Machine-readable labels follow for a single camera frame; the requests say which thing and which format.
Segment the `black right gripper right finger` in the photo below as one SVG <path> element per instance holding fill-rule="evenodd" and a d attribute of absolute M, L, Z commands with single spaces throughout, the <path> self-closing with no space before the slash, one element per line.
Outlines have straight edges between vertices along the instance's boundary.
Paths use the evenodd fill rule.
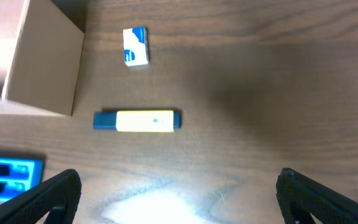
<path fill-rule="evenodd" d="M 303 174 L 283 168 L 276 183 L 285 223 L 358 223 L 358 203 Z"/>

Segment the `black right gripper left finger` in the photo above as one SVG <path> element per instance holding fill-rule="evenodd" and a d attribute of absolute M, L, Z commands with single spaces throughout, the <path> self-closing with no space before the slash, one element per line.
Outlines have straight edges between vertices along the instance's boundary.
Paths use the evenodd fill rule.
<path fill-rule="evenodd" d="M 81 197 L 80 176 L 67 169 L 38 186 L 0 204 L 1 223 L 72 224 Z"/>

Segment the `blue whiteboard duster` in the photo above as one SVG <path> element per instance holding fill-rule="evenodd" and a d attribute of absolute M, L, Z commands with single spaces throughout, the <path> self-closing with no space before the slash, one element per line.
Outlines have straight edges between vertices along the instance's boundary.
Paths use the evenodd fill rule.
<path fill-rule="evenodd" d="M 0 157 L 0 202 L 30 190 L 42 181 L 44 160 Z"/>

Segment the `yellow blue highlighter marker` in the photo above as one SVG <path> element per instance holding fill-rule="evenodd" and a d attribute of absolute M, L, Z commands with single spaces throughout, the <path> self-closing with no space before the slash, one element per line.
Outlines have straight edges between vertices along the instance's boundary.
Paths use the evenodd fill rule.
<path fill-rule="evenodd" d="M 182 117 L 175 110 L 118 110 L 95 112 L 93 128 L 135 133 L 172 133 L 181 128 Z"/>

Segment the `small blue white box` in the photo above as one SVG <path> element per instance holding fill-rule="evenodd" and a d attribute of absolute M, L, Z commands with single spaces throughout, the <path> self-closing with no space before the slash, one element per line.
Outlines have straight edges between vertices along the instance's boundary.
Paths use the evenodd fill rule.
<path fill-rule="evenodd" d="M 149 64 L 147 29 L 144 26 L 124 29 L 123 47 L 124 63 L 128 67 L 143 66 Z"/>

